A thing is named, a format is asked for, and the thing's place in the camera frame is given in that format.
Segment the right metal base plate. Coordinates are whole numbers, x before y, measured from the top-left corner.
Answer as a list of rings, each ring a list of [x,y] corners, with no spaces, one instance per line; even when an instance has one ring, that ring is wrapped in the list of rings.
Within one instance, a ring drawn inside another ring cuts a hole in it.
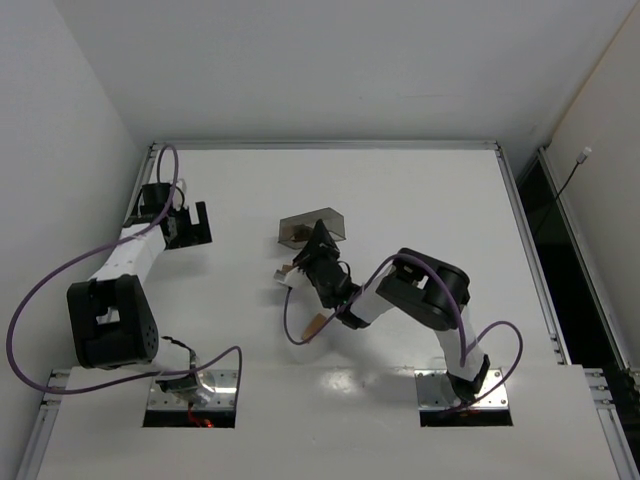
[[[440,412],[461,404],[444,369],[416,370],[414,379],[421,412]],[[477,401],[470,408],[479,411],[508,411],[509,400],[502,379],[500,369],[490,369],[476,395]]]

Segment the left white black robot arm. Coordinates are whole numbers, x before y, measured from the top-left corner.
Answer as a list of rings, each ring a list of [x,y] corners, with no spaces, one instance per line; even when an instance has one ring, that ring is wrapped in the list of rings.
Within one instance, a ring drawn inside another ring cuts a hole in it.
[[[76,357],[87,369],[153,371],[172,375],[156,384],[192,405],[213,398],[215,380],[199,365],[195,351],[173,337],[162,337],[143,284],[158,256],[166,250],[209,244],[212,234],[206,203],[195,204],[198,221],[189,207],[172,205],[154,224],[169,198],[169,183],[141,187],[138,204],[125,220],[120,243],[89,280],[72,284],[67,305]]]

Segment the long light wood block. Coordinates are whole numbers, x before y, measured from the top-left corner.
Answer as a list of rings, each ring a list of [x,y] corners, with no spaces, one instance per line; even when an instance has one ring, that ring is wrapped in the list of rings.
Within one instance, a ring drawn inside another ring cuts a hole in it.
[[[321,313],[316,314],[302,333],[303,343],[311,342],[328,324],[329,318]]]

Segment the dark wood arch block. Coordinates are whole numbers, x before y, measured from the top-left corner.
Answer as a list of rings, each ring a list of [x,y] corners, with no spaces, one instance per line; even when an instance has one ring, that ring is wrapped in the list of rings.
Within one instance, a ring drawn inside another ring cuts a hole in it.
[[[311,233],[312,233],[312,229],[310,227],[302,225],[295,231],[294,238],[297,241],[307,241]]]

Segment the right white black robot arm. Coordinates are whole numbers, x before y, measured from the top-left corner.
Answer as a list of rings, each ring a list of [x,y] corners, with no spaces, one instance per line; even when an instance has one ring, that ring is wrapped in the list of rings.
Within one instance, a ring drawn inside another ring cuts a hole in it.
[[[340,266],[340,251],[323,221],[303,231],[305,242],[293,267],[310,281],[322,306],[352,330],[365,329],[396,308],[435,332],[444,353],[446,374],[456,396],[475,400],[490,367],[462,313],[470,300],[469,276],[460,268],[418,251],[402,248],[388,267],[376,270],[364,285]]]

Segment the metal base plate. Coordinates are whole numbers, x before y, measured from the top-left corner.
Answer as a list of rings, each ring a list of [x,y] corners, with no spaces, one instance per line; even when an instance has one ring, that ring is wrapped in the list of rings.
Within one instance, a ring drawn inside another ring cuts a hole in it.
[[[238,370],[203,370],[168,380],[153,380],[147,398],[150,411],[226,412],[235,408]]]
[[[440,412],[461,404],[444,369],[416,370],[414,379],[421,412]],[[490,369],[476,395],[477,401],[470,408],[479,411],[508,411],[509,400],[502,379],[500,369]]]

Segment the smoky transparent plastic bin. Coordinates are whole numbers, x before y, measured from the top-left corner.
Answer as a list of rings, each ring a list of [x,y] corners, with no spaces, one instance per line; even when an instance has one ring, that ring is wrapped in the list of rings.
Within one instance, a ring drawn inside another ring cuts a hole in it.
[[[294,238],[295,231],[302,225],[310,227],[313,231],[314,225],[319,219],[324,221],[335,242],[346,239],[344,216],[335,209],[326,207],[282,218],[279,221],[278,243],[294,250],[302,249],[311,235],[307,241],[297,241]]]

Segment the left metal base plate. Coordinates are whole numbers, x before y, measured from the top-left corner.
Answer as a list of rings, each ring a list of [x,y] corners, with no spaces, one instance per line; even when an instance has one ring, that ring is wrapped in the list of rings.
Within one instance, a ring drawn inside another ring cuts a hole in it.
[[[168,380],[153,380],[147,398],[150,411],[226,412],[235,408],[238,370],[203,370]]]

